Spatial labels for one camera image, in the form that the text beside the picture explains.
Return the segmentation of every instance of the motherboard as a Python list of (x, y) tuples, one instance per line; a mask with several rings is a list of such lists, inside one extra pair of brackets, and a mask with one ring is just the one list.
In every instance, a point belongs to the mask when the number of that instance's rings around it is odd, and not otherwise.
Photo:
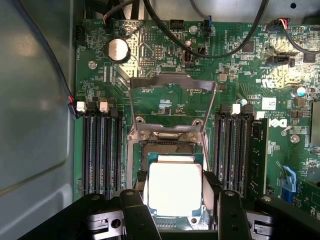
[[(164, 22), (204, 55), (237, 48), (252, 26)], [(307, 49), (320, 46), (320, 27), (290, 32)], [(218, 59), (190, 55), (149, 20), (87, 19), (76, 42), (74, 200), (132, 188), (150, 153), (203, 154), (224, 188), (248, 200), (277, 196), (320, 220), (317, 55), (268, 24)]]

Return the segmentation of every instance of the green circuit board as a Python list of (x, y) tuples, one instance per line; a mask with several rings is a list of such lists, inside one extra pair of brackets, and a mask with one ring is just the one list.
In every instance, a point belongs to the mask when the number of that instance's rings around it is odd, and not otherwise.
[[(185, 21), (183, 29), (172, 32), (182, 42), (191, 41), (193, 50), (203, 48), (207, 55), (222, 55), (235, 49), (252, 26), (249, 23), (213, 22), (210, 37), (204, 38), (201, 24)], [(309, 201), (306, 198), (313, 192), (317, 194), (319, 188), (306, 187), (309, 183), (304, 182), (309, 167), (320, 167), (319, 156), (312, 154), (319, 149), (309, 144), (312, 103), (320, 93), (318, 56), (310, 59), (297, 52), (286, 40), (283, 31), (267, 31), (265, 24), (259, 25), (251, 41), (237, 54), (218, 59), (193, 57), (188, 65), (183, 61), (181, 48), (164, 36), (153, 21), (115, 20), (112, 35), (106, 33), (100, 19), (84, 20), (82, 27), (85, 30), (85, 45), (79, 45), (76, 51), (75, 98), (85, 102), (107, 100), (111, 109), (123, 112), (121, 188), (125, 188), (127, 182), (127, 135), (132, 125), (128, 95), (130, 78), (152, 78), (160, 72), (185, 72), (195, 80), (215, 81), (217, 84), (213, 109), (206, 126), (211, 167), (214, 164), (215, 113), (221, 104), (231, 106), (239, 100), (247, 100), (248, 104), (253, 105), (255, 113), (263, 111), (264, 118), (268, 119), (267, 139), (261, 145), (265, 161), (255, 163), (255, 177), (252, 177), (260, 180), (256, 181), (259, 183), (252, 180), (248, 188), (256, 196), (268, 189), (270, 194), (281, 197), (279, 181), (288, 175), (283, 167), (288, 166), (296, 173), (300, 186), (294, 193), (294, 202), (307, 201), (307, 204), (295, 205), (307, 212), (314, 209), (315, 214), (311, 214), (318, 215), (319, 200)], [(310, 26), (292, 25), (290, 31), (295, 41), (305, 48), (315, 50), (320, 46), (320, 32)], [(125, 63), (113, 63), (108, 58), (105, 47), (114, 38), (124, 39), (130, 48), (130, 57)], [(268, 64), (267, 59), (275, 53), (290, 54), (294, 63)], [(95, 69), (88, 67), (90, 61), (97, 64)], [(291, 94), (297, 87), (306, 88), (306, 95), (299, 99), (303, 104), (298, 104), (297, 98)], [(210, 100), (208, 92), (182, 89), (176, 85), (137, 88), (132, 93), (136, 115), (143, 117), (147, 123), (161, 123), (165, 127), (191, 124), (195, 118), (202, 118)], [(299, 118), (293, 117), (292, 111), (299, 112)], [(81, 197), (79, 189), (83, 181), (83, 124), (83, 119), (78, 119), (75, 124), (75, 199)], [(299, 136), (298, 143), (291, 142), (292, 135)], [(139, 151), (135, 149), (137, 158), (141, 155)], [(140, 159), (137, 161), (134, 164), (138, 168)]]

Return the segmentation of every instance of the capacitor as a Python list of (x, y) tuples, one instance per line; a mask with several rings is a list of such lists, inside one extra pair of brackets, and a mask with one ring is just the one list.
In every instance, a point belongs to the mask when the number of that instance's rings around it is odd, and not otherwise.
[(246, 99), (238, 99), (236, 103), (243, 107), (244, 105), (248, 104), (248, 101)]
[(296, 88), (292, 89), (291, 96), (294, 98), (304, 97), (306, 95), (306, 92), (307, 92), (307, 90), (303, 86), (296, 87)]

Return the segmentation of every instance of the blue connector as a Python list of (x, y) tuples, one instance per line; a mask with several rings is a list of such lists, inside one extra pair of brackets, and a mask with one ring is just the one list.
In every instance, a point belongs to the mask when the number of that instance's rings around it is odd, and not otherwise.
[(289, 204), (293, 202), (293, 193), (297, 191), (297, 175), (288, 166), (283, 166), (291, 175), (279, 181), (281, 186), (281, 199)]

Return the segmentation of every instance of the white sticker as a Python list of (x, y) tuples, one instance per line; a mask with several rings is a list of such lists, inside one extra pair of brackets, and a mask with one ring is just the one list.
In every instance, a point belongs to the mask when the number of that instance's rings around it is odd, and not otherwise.
[(262, 98), (262, 110), (276, 110), (277, 99), (275, 97)]

